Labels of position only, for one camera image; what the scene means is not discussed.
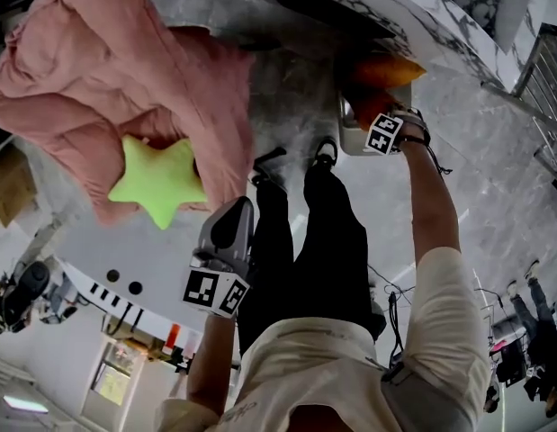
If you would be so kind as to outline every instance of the window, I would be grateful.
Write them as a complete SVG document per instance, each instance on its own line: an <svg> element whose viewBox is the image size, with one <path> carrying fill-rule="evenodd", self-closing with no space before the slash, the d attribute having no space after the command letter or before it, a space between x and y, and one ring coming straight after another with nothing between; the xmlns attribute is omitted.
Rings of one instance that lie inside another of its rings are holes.
<svg viewBox="0 0 557 432"><path fill-rule="evenodd" d="M140 352L123 343L108 343L91 389L103 397L122 405L130 375Z"/></svg>

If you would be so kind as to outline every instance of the sleeve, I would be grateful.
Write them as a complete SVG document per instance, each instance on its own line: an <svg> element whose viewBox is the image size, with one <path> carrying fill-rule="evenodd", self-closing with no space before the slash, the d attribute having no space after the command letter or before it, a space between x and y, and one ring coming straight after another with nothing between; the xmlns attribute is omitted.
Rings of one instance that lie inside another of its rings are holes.
<svg viewBox="0 0 557 432"><path fill-rule="evenodd" d="M404 365L457 401L476 427L490 384L487 332L460 252L439 247L417 267Z"/></svg>
<svg viewBox="0 0 557 432"><path fill-rule="evenodd" d="M154 417L155 432L204 432L218 424L214 411L188 400L166 399Z"/></svg>

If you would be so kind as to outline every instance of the star-shaped cushion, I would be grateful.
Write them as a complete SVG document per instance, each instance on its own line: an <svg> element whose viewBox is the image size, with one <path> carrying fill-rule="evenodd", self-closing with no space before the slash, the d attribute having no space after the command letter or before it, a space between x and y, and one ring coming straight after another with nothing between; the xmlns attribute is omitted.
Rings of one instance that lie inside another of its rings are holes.
<svg viewBox="0 0 557 432"><path fill-rule="evenodd" d="M162 230L170 225L182 203L206 202L202 182L194 172L189 139L156 150L126 135L122 147L126 170L108 194L113 202L140 204Z"/></svg>

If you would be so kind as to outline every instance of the pink puffer jacket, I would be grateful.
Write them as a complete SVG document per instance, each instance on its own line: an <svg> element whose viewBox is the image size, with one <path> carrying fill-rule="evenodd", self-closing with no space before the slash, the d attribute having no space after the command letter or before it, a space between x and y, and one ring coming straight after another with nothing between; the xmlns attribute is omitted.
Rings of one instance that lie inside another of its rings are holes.
<svg viewBox="0 0 557 432"><path fill-rule="evenodd" d="M52 155L100 222L138 209L110 202L121 137L163 149L190 138L211 210L246 191L253 58L198 27L168 29L149 0L36 0L0 57L0 128Z"/></svg>

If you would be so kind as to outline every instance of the marble floor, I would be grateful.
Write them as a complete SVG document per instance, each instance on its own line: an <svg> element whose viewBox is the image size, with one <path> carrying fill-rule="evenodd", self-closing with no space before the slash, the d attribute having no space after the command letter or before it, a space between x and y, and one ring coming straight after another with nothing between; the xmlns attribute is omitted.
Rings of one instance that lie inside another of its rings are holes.
<svg viewBox="0 0 557 432"><path fill-rule="evenodd" d="M257 55L251 120L257 154L276 145L288 149L282 172L291 194L295 247L301 248L308 214L300 190L303 168L315 138L336 130L331 66L344 36L272 0L153 1L169 25L199 24L232 40L263 36L282 43L280 49ZM543 288L550 301L556 299L557 192L533 159L542 141L532 120L481 90L478 81L444 67L434 67L414 82L413 105L425 115L442 165L454 170L446 182L476 286L502 294L508 282L520 279L538 257ZM42 186L51 204L61 209L70 197L76 198L81 210L88 209L81 193L53 162L35 148L26 145L25 149L35 174L45 181ZM342 155L335 173L346 184L355 214L368 231L370 264L399 287L413 286L409 175L403 157ZM181 216L189 220L187 213ZM202 217L195 222L202 222ZM385 283L374 275L372 279L376 300L386 309ZM477 299L496 300L481 292ZM409 306L400 299L399 307L400 330L405 335ZM494 313L495 320L504 317L499 307ZM388 360L393 342L389 327L378 344L381 362Z"/></svg>

